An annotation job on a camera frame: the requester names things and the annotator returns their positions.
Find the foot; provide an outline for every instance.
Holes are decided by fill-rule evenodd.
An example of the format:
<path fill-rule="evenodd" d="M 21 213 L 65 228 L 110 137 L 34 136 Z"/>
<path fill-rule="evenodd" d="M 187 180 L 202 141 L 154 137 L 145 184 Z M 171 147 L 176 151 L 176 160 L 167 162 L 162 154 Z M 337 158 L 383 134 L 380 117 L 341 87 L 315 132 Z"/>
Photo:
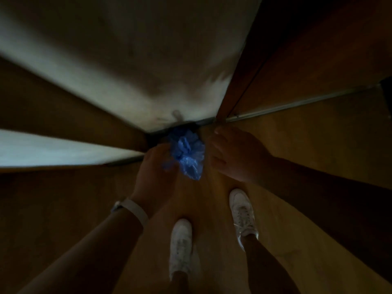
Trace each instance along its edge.
<path fill-rule="evenodd" d="M 186 219 L 179 219 L 173 227 L 170 241 L 169 276 L 182 271 L 189 274 L 192 253 L 192 225 Z"/>
<path fill-rule="evenodd" d="M 245 237 L 254 234 L 257 239 L 259 238 L 259 232 L 254 223 L 252 204 L 244 191 L 241 189 L 234 189 L 230 192 L 230 208 L 234 226 L 236 227 L 238 243 L 244 250 L 241 243 L 241 236 Z"/>

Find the hand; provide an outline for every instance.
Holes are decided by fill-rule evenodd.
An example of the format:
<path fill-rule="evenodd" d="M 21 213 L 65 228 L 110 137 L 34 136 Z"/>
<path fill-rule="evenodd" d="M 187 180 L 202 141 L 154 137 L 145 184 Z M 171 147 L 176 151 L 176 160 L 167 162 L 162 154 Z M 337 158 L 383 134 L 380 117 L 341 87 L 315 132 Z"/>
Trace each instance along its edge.
<path fill-rule="evenodd" d="M 259 182 L 263 168 L 274 157 L 251 133 L 232 126 L 219 126 L 209 139 L 211 166 L 240 182 Z"/>
<path fill-rule="evenodd" d="M 144 156 L 136 177 L 136 185 L 130 199 L 139 204 L 151 218 L 173 195 L 178 174 L 178 163 L 164 169 L 169 158 L 169 143 L 151 148 Z"/>

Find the shoe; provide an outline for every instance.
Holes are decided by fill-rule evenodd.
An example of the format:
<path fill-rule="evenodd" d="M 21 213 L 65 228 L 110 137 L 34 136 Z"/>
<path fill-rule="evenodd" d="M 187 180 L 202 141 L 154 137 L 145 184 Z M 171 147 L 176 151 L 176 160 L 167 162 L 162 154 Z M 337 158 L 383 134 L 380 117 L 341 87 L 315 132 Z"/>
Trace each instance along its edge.
<path fill-rule="evenodd" d="M 230 192 L 229 203 L 234 226 L 236 227 L 238 243 L 242 250 L 245 251 L 241 243 L 241 236 L 254 234 L 259 239 L 259 232 L 254 223 L 252 204 L 246 193 L 241 189 L 234 189 Z"/>
<path fill-rule="evenodd" d="M 190 255 L 192 253 L 192 225 L 187 219 L 179 219 L 173 227 L 170 240 L 169 277 L 173 273 L 190 272 Z"/>

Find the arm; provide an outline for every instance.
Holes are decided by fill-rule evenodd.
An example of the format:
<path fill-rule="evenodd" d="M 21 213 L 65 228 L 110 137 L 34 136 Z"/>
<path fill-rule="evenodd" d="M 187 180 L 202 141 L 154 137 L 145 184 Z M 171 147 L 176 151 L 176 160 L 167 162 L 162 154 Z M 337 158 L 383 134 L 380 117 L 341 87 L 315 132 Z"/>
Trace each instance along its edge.
<path fill-rule="evenodd" d="M 174 193 L 177 166 L 162 168 L 169 145 L 146 153 L 130 199 L 149 218 Z M 128 260 L 143 226 L 130 211 L 121 208 L 25 286 L 20 294 L 111 293 Z"/>
<path fill-rule="evenodd" d="M 392 282 L 392 191 L 273 157 L 252 134 L 218 127 L 214 168 L 274 193 Z"/>

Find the crumpled plastic bag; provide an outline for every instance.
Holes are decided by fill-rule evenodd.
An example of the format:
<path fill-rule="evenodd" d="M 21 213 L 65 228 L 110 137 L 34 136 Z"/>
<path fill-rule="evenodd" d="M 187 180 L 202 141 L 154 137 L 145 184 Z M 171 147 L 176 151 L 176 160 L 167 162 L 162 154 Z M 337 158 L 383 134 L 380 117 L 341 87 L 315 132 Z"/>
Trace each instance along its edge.
<path fill-rule="evenodd" d="M 205 145 L 196 133 L 189 129 L 175 128 L 168 135 L 170 155 L 179 162 L 182 173 L 199 180 L 203 172 Z"/>

